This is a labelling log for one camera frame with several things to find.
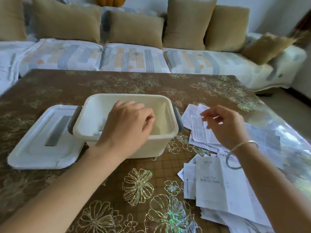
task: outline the box handle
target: box handle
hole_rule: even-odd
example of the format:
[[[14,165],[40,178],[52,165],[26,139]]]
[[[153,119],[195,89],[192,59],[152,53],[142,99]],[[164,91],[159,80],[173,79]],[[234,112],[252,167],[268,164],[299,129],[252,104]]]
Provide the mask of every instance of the box handle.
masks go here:
[[[173,106],[173,110],[174,110],[174,114],[175,114],[176,121],[178,124],[178,132],[181,133],[183,128],[184,128],[184,125],[183,125],[183,122],[181,121],[181,116],[180,116],[179,110],[177,109],[176,106]]]
[[[67,126],[67,129],[68,129],[68,132],[73,135],[73,126],[75,125],[79,115],[80,115],[80,112],[82,110],[82,106],[81,105],[78,105],[78,107],[76,108],[76,111],[73,113],[73,116],[71,117],[71,120],[69,121],[68,123],[68,126]]]

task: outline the tan pillow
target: tan pillow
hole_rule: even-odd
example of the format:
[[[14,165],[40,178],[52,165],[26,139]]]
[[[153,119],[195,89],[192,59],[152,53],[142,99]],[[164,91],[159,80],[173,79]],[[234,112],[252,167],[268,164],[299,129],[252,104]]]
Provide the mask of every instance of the tan pillow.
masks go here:
[[[208,25],[206,50],[238,52],[245,41],[249,8],[216,6]]]
[[[40,38],[100,43],[101,8],[66,5],[55,0],[33,0]]]
[[[124,11],[108,11],[108,13],[111,25],[109,42],[162,49],[163,18]]]
[[[205,50],[204,35],[217,0],[169,0],[163,46]]]
[[[0,0],[0,41],[26,41],[21,0]]]
[[[241,54],[257,65],[264,65],[296,41],[297,39],[266,33],[256,42],[244,48]]]

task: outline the bracelet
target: bracelet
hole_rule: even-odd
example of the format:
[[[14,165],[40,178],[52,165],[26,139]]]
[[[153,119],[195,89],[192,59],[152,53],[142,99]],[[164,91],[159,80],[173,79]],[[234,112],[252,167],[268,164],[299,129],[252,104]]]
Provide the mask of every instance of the bracelet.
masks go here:
[[[233,149],[231,149],[230,152],[227,154],[227,157],[226,157],[226,164],[227,164],[227,166],[228,166],[229,168],[231,168],[231,169],[241,169],[241,168],[242,168],[241,166],[240,166],[240,167],[231,167],[231,166],[229,166],[228,161],[229,161],[229,157],[230,157],[230,155],[232,154],[232,152],[235,151],[235,150],[236,150],[237,148],[239,148],[240,146],[246,144],[246,143],[255,143],[255,144],[257,145],[257,148],[259,148],[259,144],[258,144],[256,141],[245,141],[245,142],[241,142],[240,144],[237,144],[237,145],[236,145],[235,147],[233,147]]]

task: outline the floor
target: floor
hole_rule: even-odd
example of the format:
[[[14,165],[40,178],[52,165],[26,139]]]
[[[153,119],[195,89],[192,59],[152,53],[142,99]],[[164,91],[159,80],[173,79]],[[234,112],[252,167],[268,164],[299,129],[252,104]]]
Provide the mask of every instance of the floor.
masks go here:
[[[311,143],[311,107],[282,89],[269,89],[259,93],[273,93],[271,97],[260,99]]]

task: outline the orange plush toy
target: orange plush toy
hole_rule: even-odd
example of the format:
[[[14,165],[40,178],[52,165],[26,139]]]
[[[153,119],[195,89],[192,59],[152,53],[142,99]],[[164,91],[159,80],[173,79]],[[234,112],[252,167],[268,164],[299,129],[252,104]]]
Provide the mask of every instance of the orange plush toy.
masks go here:
[[[121,7],[124,5],[125,0],[96,0],[99,6],[114,6]]]

